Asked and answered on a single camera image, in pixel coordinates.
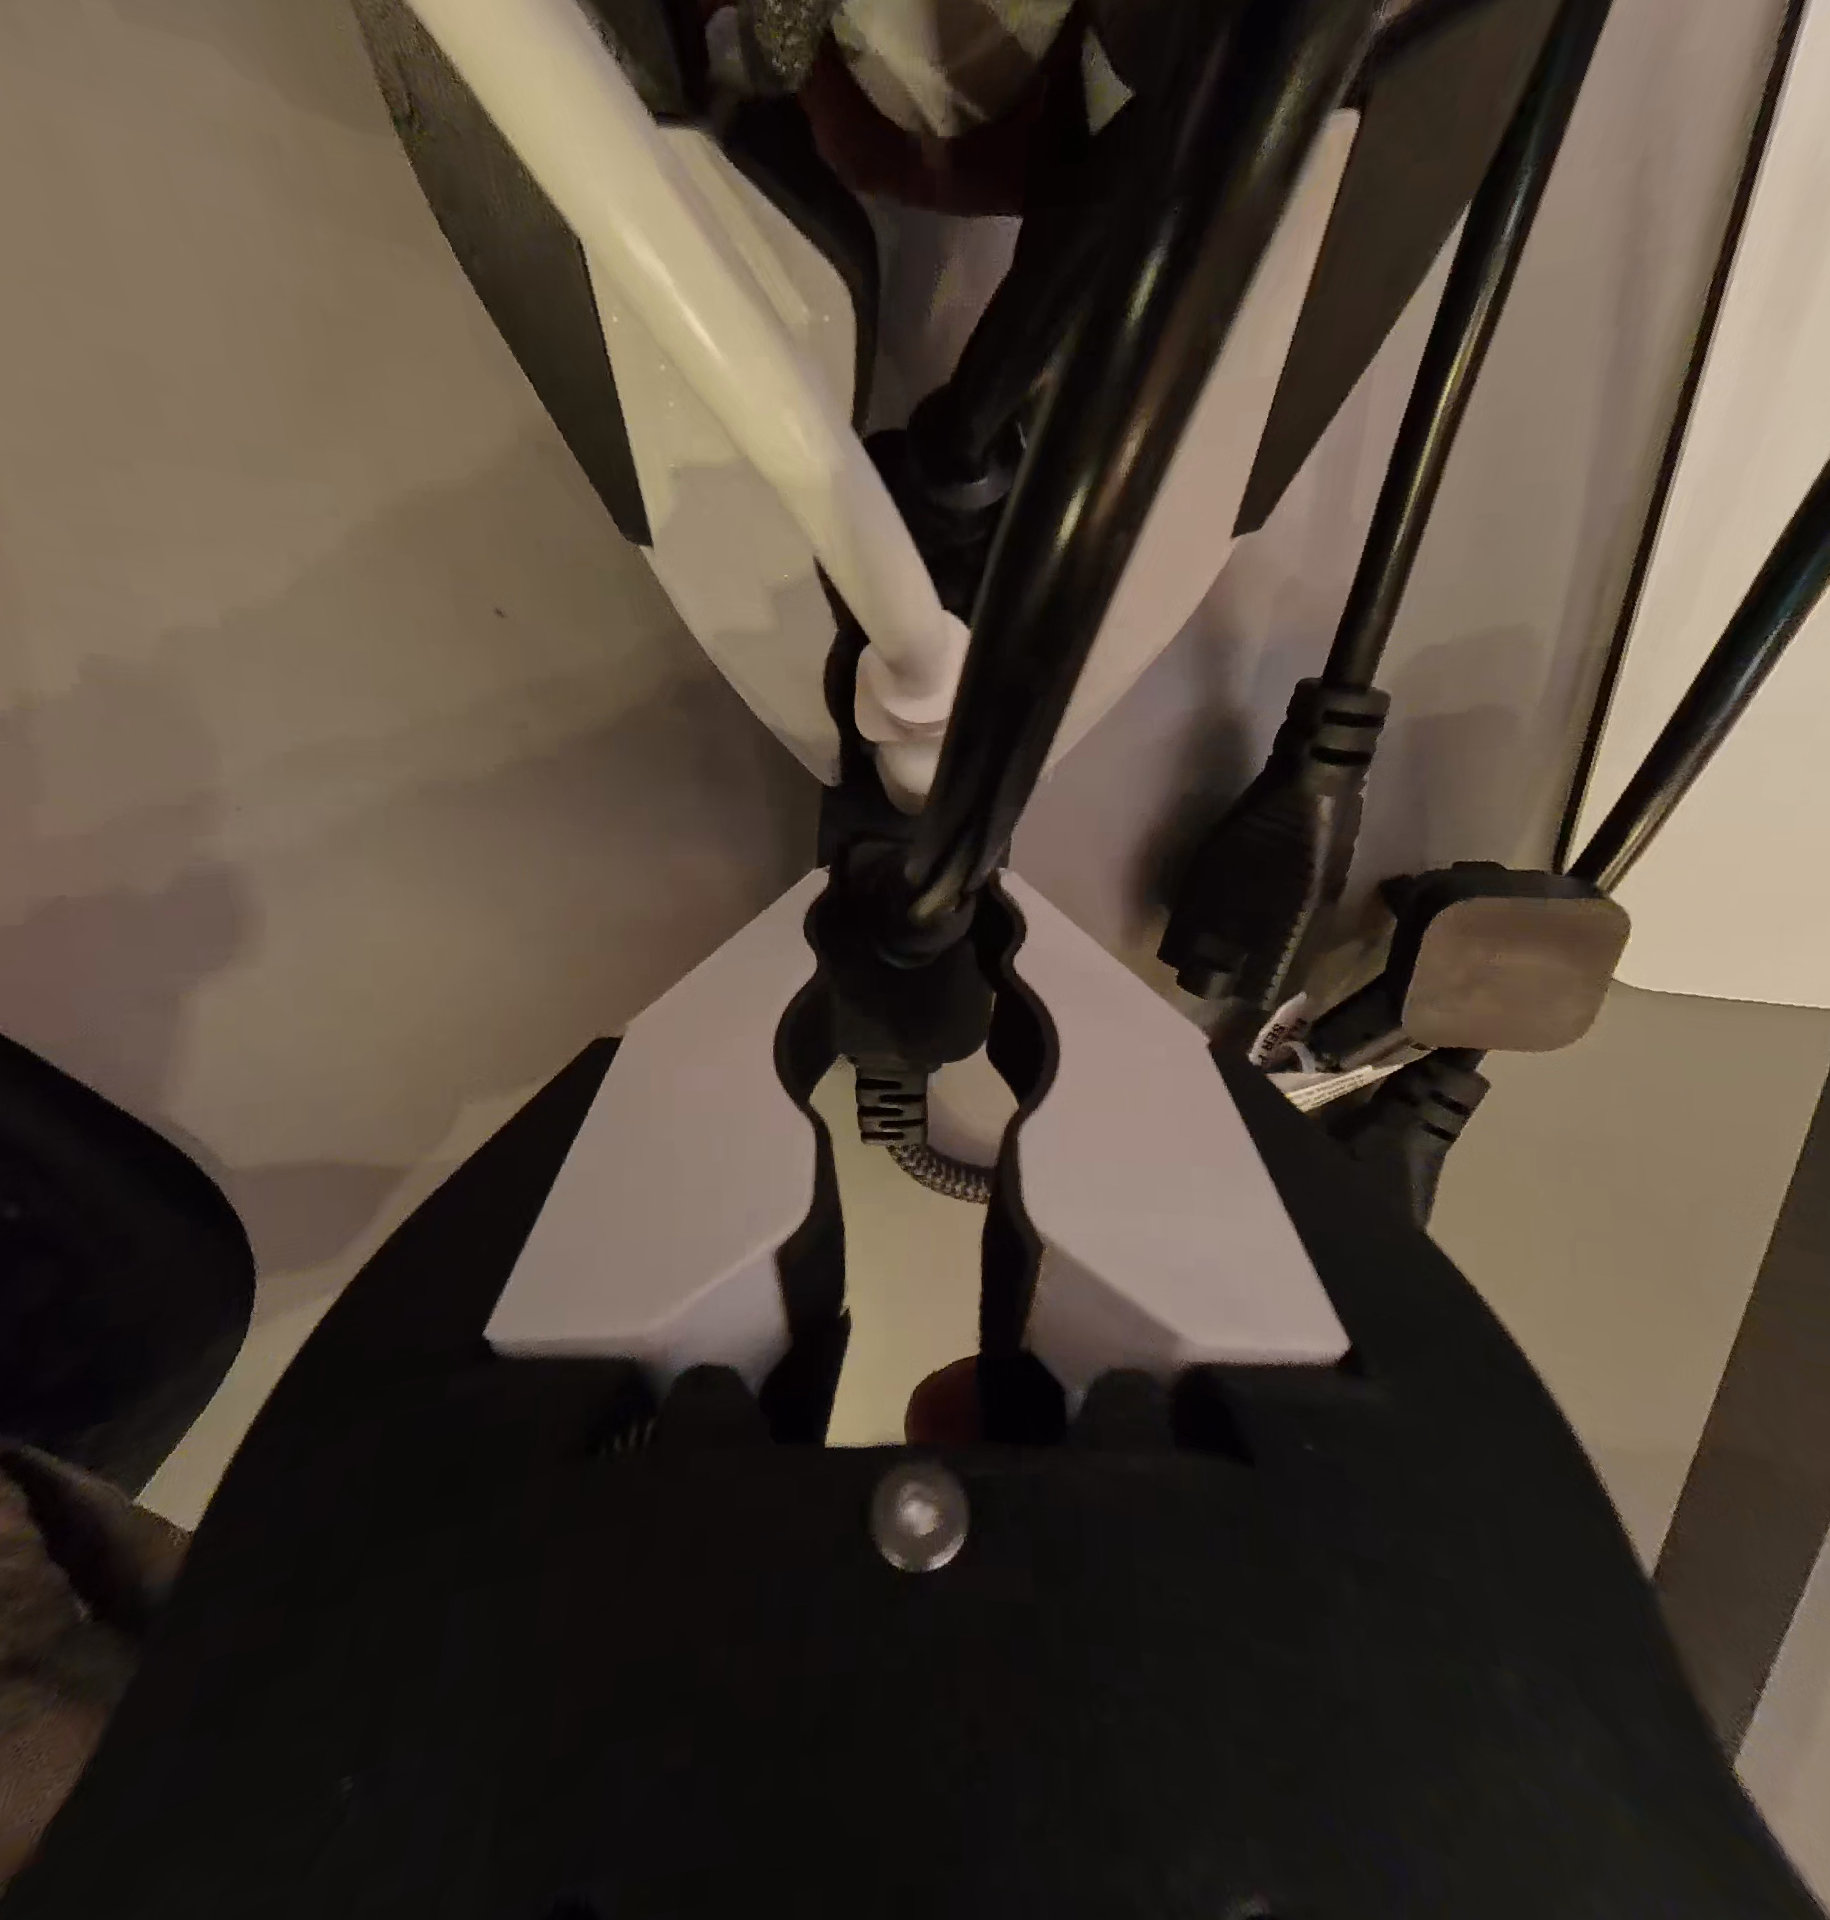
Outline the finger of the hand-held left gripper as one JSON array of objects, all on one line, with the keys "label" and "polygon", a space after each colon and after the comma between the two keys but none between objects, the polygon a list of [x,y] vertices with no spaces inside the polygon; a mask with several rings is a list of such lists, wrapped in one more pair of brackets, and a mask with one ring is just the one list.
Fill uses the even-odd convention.
[{"label": "finger of the hand-held left gripper", "polygon": [[[856,401],[860,323],[831,257],[712,132],[662,126],[657,135],[830,394]],[[841,748],[823,687],[833,612],[811,543],[624,304],[614,279],[594,264],[590,276],[646,508],[647,566],[759,721],[831,784]]]},{"label": "finger of the hand-held left gripper", "polygon": [[1356,144],[1360,108],[1328,115],[1217,352],[1195,412],[1142,522],[1045,765],[1055,766],[1134,687],[1214,586],[1314,266]]}]

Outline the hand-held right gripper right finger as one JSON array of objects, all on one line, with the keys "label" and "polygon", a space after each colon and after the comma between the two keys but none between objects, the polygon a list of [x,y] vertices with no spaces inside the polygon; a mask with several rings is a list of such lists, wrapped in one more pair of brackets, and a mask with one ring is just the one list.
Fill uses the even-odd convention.
[{"label": "hand-held right gripper right finger", "polygon": [[1211,1043],[1017,877],[989,882],[985,1061],[1011,1097],[981,1234],[978,1408],[1057,1443],[1113,1376],[1317,1379],[1349,1337]]}]

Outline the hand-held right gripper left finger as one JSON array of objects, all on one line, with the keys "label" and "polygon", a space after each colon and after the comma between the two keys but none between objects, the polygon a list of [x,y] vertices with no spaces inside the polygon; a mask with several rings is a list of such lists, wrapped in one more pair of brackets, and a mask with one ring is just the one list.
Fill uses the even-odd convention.
[{"label": "hand-held right gripper left finger", "polygon": [[657,1394],[732,1371],[782,1442],[823,1443],[849,1339],[835,1061],[811,869],[614,1046],[487,1320],[499,1356],[610,1358]]}]

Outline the white power plug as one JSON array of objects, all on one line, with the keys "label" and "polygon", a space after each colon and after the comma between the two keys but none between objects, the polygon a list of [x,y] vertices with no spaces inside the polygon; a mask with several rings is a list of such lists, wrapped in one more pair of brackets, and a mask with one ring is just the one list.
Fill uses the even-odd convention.
[{"label": "white power plug", "polygon": [[912,667],[896,667],[875,640],[858,657],[856,730],[869,745],[887,798],[904,813],[928,803],[969,640],[967,624],[940,612]]}]

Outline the black power plug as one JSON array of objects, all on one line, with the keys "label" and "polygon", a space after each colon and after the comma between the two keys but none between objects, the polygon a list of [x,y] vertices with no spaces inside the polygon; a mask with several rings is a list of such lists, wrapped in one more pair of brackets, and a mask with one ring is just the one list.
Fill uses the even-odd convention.
[{"label": "black power plug", "polygon": [[962,944],[988,882],[917,873],[912,841],[864,835],[831,862],[833,916],[860,957],[889,968],[924,968]]},{"label": "black power plug", "polygon": [[992,527],[1019,472],[1017,419],[988,426],[954,381],[916,402],[899,426],[878,426],[864,447],[912,533],[967,539]]}]

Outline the black flat strip plug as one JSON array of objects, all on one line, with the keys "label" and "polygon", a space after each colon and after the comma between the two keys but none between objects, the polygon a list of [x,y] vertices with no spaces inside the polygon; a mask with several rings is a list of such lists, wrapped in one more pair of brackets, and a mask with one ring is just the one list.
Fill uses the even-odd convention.
[{"label": "black flat strip plug", "polygon": [[1381,896],[1383,971],[1301,1038],[1325,1068],[1567,1047],[1595,1024],[1630,933],[1591,881],[1494,862],[1394,877]]}]

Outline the black mesh pad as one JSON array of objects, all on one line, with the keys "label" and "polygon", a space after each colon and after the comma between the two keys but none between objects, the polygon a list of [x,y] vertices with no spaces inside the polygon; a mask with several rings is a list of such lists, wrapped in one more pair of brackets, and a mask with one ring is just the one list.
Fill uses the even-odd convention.
[{"label": "black mesh pad", "polygon": [[251,1240],[208,1172],[0,1034],[0,1438],[142,1493],[253,1306]]}]

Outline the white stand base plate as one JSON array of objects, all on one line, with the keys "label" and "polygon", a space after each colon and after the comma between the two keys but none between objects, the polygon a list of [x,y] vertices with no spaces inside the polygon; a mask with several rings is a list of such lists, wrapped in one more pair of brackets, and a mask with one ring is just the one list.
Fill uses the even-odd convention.
[{"label": "white stand base plate", "polygon": [[[1609,647],[1576,840],[1603,822],[1830,456],[1830,1],[1798,13]],[[1617,896],[1630,987],[1830,1009],[1830,589]]]}]

